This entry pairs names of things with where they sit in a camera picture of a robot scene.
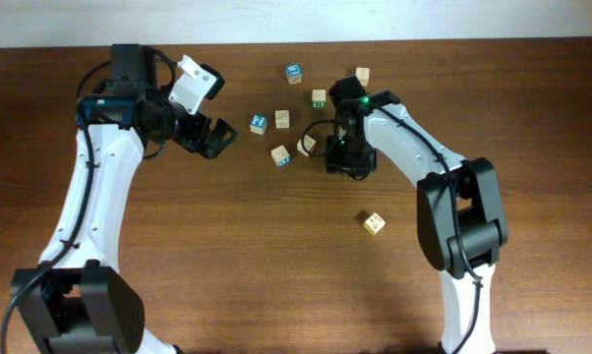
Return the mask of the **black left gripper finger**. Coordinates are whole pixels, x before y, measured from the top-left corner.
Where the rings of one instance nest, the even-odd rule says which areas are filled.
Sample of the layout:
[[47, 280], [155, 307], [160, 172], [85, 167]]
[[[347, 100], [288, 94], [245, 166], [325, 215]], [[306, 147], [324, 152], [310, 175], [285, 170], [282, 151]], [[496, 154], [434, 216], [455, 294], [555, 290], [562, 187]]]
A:
[[209, 88], [205, 98], [213, 100], [225, 85], [225, 80], [219, 72], [214, 70], [207, 64], [202, 64], [201, 68], [204, 70], [204, 74], [207, 77], [206, 81], [209, 83]]
[[225, 120], [219, 118], [200, 149], [200, 155], [206, 159], [217, 158], [236, 140], [237, 136], [237, 131]]

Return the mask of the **wooden block snail picture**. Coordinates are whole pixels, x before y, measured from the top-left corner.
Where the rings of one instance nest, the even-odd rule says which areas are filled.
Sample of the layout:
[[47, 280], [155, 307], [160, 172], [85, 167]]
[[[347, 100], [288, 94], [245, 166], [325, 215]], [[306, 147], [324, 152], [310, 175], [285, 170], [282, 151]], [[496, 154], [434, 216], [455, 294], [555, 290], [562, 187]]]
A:
[[311, 153], [314, 152], [316, 148], [317, 142], [311, 138], [309, 135], [305, 135], [298, 143], [297, 143], [297, 150], [304, 154], [305, 156], [309, 156]]

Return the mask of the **wooden block letter H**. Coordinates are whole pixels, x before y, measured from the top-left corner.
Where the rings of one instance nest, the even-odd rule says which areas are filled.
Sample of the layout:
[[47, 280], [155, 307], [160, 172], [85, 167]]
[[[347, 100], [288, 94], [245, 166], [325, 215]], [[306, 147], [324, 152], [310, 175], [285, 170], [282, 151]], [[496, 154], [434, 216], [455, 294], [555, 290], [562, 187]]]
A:
[[363, 227], [375, 236], [385, 227], [385, 220], [377, 213], [372, 213], [364, 222]]

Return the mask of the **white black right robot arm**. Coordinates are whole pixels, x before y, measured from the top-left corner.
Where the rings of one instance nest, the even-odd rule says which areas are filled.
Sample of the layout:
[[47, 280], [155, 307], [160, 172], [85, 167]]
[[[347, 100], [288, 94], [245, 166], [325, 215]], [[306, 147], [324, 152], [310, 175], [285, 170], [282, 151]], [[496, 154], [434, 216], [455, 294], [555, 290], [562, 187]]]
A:
[[494, 353], [490, 286], [508, 239], [497, 172], [439, 143], [388, 90], [366, 92], [350, 76], [329, 90], [335, 110], [326, 171], [361, 180], [384, 154], [416, 189], [417, 235], [439, 273], [444, 299], [443, 353]]

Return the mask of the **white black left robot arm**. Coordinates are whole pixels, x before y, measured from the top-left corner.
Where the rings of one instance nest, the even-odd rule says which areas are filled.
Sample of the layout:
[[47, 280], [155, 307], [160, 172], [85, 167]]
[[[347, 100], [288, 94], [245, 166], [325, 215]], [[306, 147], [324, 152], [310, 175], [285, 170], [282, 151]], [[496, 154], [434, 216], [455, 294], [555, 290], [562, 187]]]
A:
[[119, 236], [133, 177], [149, 144], [213, 159], [236, 139], [204, 100], [223, 77], [189, 57], [115, 44], [108, 78], [76, 102], [77, 154], [56, 229], [34, 268], [19, 268], [7, 311], [42, 353], [174, 353], [146, 326], [139, 294], [121, 277]]

